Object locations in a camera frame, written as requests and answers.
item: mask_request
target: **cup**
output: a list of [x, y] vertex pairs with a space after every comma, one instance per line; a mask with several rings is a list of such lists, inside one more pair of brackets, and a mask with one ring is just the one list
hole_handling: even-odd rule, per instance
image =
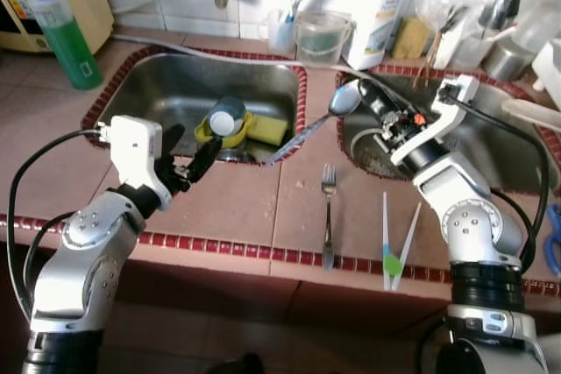
[[310, 65], [339, 62], [343, 44], [352, 32], [350, 16], [337, 12], [300, 12], [296, 17], [296, 59]]
[[235, 96], [223, 96], [208, 115], [210, 129], [218, 136], [233, 136], [244, 122], [245, 105]]
[[268, 41], [269, 52], [291, 54], [295, 52], [294, 21], [282, 20], [283, 10], [273, 9], [261, 21], [258, 28], [259, 38]]

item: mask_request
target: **black cable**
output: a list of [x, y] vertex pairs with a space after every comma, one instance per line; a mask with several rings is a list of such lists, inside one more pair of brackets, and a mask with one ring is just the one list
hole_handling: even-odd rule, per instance
[[444, 325], [444, 318], [432, 323], [415, 346], [415, 374], [423, 374], [423, 351], [429, 339]]
[[8, 256], [8, 272], [10, 273], [10, 281], [11, 285], [14, 288], [14, 292], [16, 294], [16, 300], [21, 308], [22, 312], [24, 313], [25, 318], [29, 321], [31, 319], [31, 303], [29, 302], [29, 297], [27, 296], [27, 291], [25, 290], [23, 277], [17, 276], [16, 273], [21, 273], [16, 269], [16, 262], [15, 262], [15, 248], [16, 248], [16, 240], [15, 240], [15, 232], [14, 232], [14, 219], [15, 219], [15, 207], [16, 207], [16, 194], [18, 193], [18, 185], [21, 181], [22, 177], [24, 176], [27, 169], [42, 155], [46, 152], [53, 149], [55, 146], [66, 142], [69, 139], [77, 138], [79, 136], [85, 135], [95, 135], [99, 134], [99, 131], [96, 129], [86, 129], [80, 131], [73, 131], [68, 133], [67, 135], [61, 136], [58, 139], [55, 139], [53, 142], [43, 146], [37, 152], [35, 152], [26, 162], [19, 167], [16, 175], [11, 182], [10, 187], [10, 199], [8, 201], [8, 215], [7, 215], [7, 235], [6, 235], [6, 251]]
[[532, 263], [534, 263], [534, 256], [536, 255], [536, 233], [534, 232], [534, 227], [532, 226], [532, 222], [529, 220], [526, 212], [520, 207], [518, 203], [512, 200], [509, 196], [502, 193], [500, 190], [491, 187], [491, 193], [497, 197], [500, 197], [506, 203], [508, 203], [515, 212], [520, 216], [522, 222], [524, 223], [524, 227], [526, 228], [526, 232], [528, 233], [527, 242], [527, 251], [523, 255], [521, 254], [520, 260], [522, 262], [522, 273], [525, 273]]
[[47, 233], [48, 230], [50, 230], [57, 223], [62, 222], [65, 219], [68, 219], [73, 214], [74, 212], [67, 212], [66, 214], [55, 216], [52, 220], [45, 222], [45, 225], [43, 225], [43, 227], [39, 230], [35, 238], [33, 238], [33, 241], [30, 244], [29, 249], [27, 249], [27, 254], [25, 255], [25, 260], [24, 260], [23, 274], [24, 274], [24, 287], [27, 290], [27, 296], [29, 297], [30, 307], [33, 307], [32, 263], [33, 263], [33, 259], [35, 258], [35, 252], [39, 247], [39, 243], [41, 242], [43, 236], [45, 236], [45, 233]]
[[[550, 170], [547, 161], [547, 154], [545, 152], [545, 149], [543, 148], [543, 145], [538, 140], [536, 140], [528, 133], [526, 133], [525, 131], [521, 131], [520, 129], [514, 127], [511, 124], [502, 122], [501, 120], [494, 118], [493, 116], [489, 116], [483, 111], [475, 109], [470, 104], [461, 102], [460, 100], [454, 98], [453, 96], [447, 93], [441, 93], [441, 95], [446, 96], [446, 98], [448, 98], [452, 103], [458, 105], [461, 109], [463, 109], [467, 113], [487, 123], [497, 126], [500, 129], [503, 129], [504, 131], [507, 131], [512, 135], [524, 139], [525, 141], [529, 142], [532, 146], [536, 148], [537, 156], [540, 162], [540, 172], [541, 172], [540, 196], [539, 196], [539, 202], [537, 204], [536, 216], [534, 217], [534, 223], [532, 224], [532, 228], [533, 228], [533, 230], [531, 231], [532, 237], [526, 240], [526, 243], [522, 247], [522, 252], [520, 254], [520, 259], [522, 262], [527, 262], [526, 265], [528, 264], [528, 262], [531, 264], [534, 261], [534, 255], [536, 254], [536, 237], [540, 228], [542, 227], [542, 221], [545, 215], [545, 209], [547, 208], [547, 199], [549, 194], [548, 188], [550, 184]], [[528, 268], [529, 266], [523, 268], [522, 273], [525, 273], [526, 270], [528, 270]]]

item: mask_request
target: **sink basin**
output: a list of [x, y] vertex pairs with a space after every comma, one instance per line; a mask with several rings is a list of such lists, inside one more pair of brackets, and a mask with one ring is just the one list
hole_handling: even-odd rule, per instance
[[[425, 113], [429, 121], [437, 118], [436, 114], [430, 112], [430, 105], [440, 86], [440, 80], [429, 81], [427, 88], [421, 83], [417, 90], [413, 90], [412, 76], [397, 74], [377, 74], [377, 76]], [[505, 90], [480, 83], [473, 102], [476, 108], [528, 132], [544, 143], [533, 125], [515, 119], [502, 111], [501, 102], [509, 97], [511, 95]], [[363, 136], [358, 141], [355, 139], [351, 151], [352, 140], [356, 135], [372, 127], [378, 127], [376, 120], [363, 105], [360, 105], [350, 116], [339, 120], [339, 143], [344, 152], [357, 166], [369, 173], [381, 177], [408, 179], [410, 175], [392, 165], [389, 157], [378, 147], [372, 136]], [[539, 191], [537, 170], [539, 161], [533, 147], [524, 140], [468, 115], [459, 127], [443, 138], [443, 141], [449, 149], [464, 153], [486, 177], [491, 187], [527, 193]], [[548, 159], [550, 188], [556, 189], [559, 183], [559, 167], [549, 153]]]
[[[131, 56], [136, 62], [130, 69], [125, 69], [126, 75], [121, 76], [121, 81], [118, 80], [119, 73], [123, 72], [117, 72], [117, 83], [110, 82], [106, 88], [109, 94], [104, 92], [100, 97], [105, 103], [100, 107], [98, 100], [84, 117], [86, 123], [82, 122], [82, 126], [109, 123], [115, 115], [152, 120], [160, 123], [164, 130], [180, 123], [185, 127], [185, 133], [172, 154], [192, 157], [197, 149], [195, 127], [222, 96], [233, 95], [241, 99], [253, 114], [286, 120], [288, 130], [283, 144], [298, 131], [297, 128], [303, 127], [304, 101], [299, 97], [305, 95], [306, 73], [301, 67], [238, 64], [180, 53], [148, 54], [145, 50], [141, 51], [144, 53], [140, 58], [134, 54]], [[104, 95], [109, 99], [103, 101]], [[96, 105], [103, 109], [92, 118]], [[241, 151], [234, 156], [253, 158], [244, 162], [263, 162], [278, 147], [246, 139], [238, 148]]]

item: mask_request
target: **white plastic cup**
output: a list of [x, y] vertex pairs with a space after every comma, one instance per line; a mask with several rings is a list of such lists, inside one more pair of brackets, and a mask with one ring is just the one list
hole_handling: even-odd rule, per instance
[[469, 36], [463, 39], [451, 58], [450, 65], [456, 69], [473, 70], [485, 58], [494, 41]]
[[269, 52], [291, 54], [295, 52], [295, 23], [282, 21], [283, 10], [273, 9], [261, 21], [258, 28], [259, 38], [267, 40]]

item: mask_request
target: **dish soap bottle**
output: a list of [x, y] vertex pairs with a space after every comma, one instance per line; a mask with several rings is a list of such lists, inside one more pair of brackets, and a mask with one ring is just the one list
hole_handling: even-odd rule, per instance
[[103, 81], [67, 0], [28, 0], [41, 31], [77, 89], [92, 89]]
[[324, 8], [350, 13], [355, 28], [343, 48], [349, 66], [361, 70], [382, 62], [401, 0], [327, 0]]

